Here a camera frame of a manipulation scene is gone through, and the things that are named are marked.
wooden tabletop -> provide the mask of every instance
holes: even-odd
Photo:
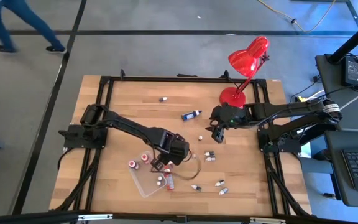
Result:
[[[88,104],[93,104],[100,76],[85,75],[78,95],[73,120],[79,120]],[[286,103],[280,80],[268,80],[268,92],[273,104]],[[200,174],[193,180],[174,177],[175,189],[159,190],[143,198],[128,170],[128,160],[149,150],[142,140],[116,129],[110,129],[106,147],[102,150],[91,210],[93,212],[187,214],[187,215],[260,215],[271,216],[269,188],[262,153],[259,151],[255,129],[225,131],[222,144],[216,143],[205,130],[212,109],[219,104],[220,92],[230,83],[185,82],[114,82],[110,110],[144,126],[165,128],[181,134],[190,149],[201,159],[206,151],[214,151],[216,161],[202,162]],[[254,103],[252,86],[245,90],[247,103]],[[168,100],[160,103],[158,99]],[[195,119],[183,122],[181,115],[203,110]],[[288,119],[276,120],[283,124]],[[74,149],[61,163],[50,208],[58,207],[78,182],[84,149]],[[281,153],[285,183],[297,202],[310,212],[305,183],[297,158]],[[195,162],[183,162],[175,172],[193,175]],[[214,184],[224,179],[229,192],[218,195]],[[197,184],[203,188],[196,192]],[[283,211],[279,189],[275,188],[279,211]],[[85,187],[81,208],[85,207]]]

blue jeans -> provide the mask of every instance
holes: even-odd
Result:
[[[24,22],[28,23],[28,25],[32,26],[35,30],[37,30],[52,44],[55,49],[65,49],[65,47],[56,38],[51,28],[49,28],[48,24],[46,24],[33,12],[33,10],[31,10],[25,0],[2,0],[0,2],[0,41],[6,49],[15,50],[15,47],[8,31],[2,23],[1,9],[3,6],[19,16]]]

concrete floor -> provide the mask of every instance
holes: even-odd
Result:
[[[54,30],[71,30],[81,1],[28,2]],[[296,17],[304,27],[312,27],[329,6],[326,3],[291,0],[266,2]],[[355,1],[355,7],[358,10],[358,1]],[[10,30],[32,30],[6,10],[3,17]],[[85,7],[79,30],[296,29],[257,1],[92,0]],[[346,5],[336,3],[317,30],[357,30],[357,26]],[[0,215],[9,213],[62,62],[61,56],[44,51],[48,43],[38,35],[15,35],[13,38],[21,51],[17,55],[0,54],[0,141],[6,144],[0,150]],[[59,35],[58,38],[67,42],[69,36]],[[240,77],[229,65],[227,56],[247,47],[254,38],[250,35],[76,36],[23,212],[48,209],[63,145],[63,138],[57,131],[69,125],[83,75],[118,75],[120,69],[124,69],[130,76],[175,76],[184,73],[218,77],[228,69],[233,77]],[[283,80],[289,99],[292,94],[310,85],[311,77],[318,74],[314,56],[334,52],[349,37],[268,38],[271,41],[270,61],[257,76]],[[322,86],[317,83],[305,91],[305,96],[321,89]],[[330,192],[329,182],[320,183],[310,175],[305,175],[305,179],[315,215],[358,221],[358,208],[347,208],[341,202],[333,205],[332,200],[327,201],[320,196],[316,188]],[[346,211],[347,216],[341,216],[341,211]]]

lamp shade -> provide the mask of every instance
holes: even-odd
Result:
[[[257,72],[259,58],[267,51],[269,44],[266,37],[257,37],[248,48],[230,54],[229,63],[241,75],[252,78]]]

red desk lamp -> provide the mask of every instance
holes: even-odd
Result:
[[[219,97],[221,104],[228,103],[231,106],[242,108],[242,105],[246,103],[246,96],[242,91],[265,61],[269,59],[267,55],[269,44],[269,40],[266,37],[257,37],[248,48],[230,54],[230,64],[247,79],[239,87],[224,89]]]

